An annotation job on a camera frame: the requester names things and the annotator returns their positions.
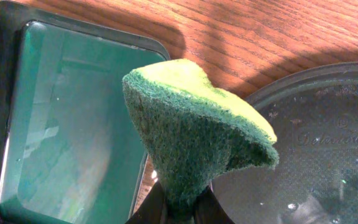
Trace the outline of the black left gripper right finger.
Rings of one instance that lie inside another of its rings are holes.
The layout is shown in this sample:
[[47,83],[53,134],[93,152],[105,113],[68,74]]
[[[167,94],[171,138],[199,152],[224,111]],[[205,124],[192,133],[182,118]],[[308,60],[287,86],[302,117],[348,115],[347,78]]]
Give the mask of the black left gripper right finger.
[[193,210],[195,224],[234,224],[210,187],[207,187],[195,202]]

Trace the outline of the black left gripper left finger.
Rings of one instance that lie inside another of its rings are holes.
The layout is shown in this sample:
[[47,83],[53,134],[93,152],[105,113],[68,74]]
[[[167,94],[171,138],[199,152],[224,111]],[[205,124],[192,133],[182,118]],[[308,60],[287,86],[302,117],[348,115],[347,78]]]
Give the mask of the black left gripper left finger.
[[160,182],[156,182],[139,209],[126,224],[167,224],[168,212]]

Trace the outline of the green yellow scrub sponge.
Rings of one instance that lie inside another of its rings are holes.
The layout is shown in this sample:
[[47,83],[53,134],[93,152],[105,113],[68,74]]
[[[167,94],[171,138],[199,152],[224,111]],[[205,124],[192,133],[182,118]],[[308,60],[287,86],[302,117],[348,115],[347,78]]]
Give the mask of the green yellow scrub sponge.
[[131,120],[149,154],[175,220],[188,220],[216,177],[248,167],[274,168],[270,123],[237,95],[213,86],[188,59],[133,69],[122,80]]

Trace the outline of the black rectangular water tray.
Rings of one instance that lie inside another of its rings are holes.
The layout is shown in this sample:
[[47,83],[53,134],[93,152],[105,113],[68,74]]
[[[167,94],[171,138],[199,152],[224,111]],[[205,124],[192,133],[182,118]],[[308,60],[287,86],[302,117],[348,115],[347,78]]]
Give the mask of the black rectangular water tray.
[[0,1],[0,223],[125,223],[146,154],[123,76],[156,40]]

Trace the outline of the round black serving tray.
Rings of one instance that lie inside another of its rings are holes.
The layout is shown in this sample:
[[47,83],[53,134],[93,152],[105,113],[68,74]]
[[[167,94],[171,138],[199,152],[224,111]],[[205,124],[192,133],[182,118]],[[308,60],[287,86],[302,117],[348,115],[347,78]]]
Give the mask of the round black serving tray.
[[285,77],[247,97],[274,128],[279,163],[224,174],[236,223],[358,223],[358,62]]

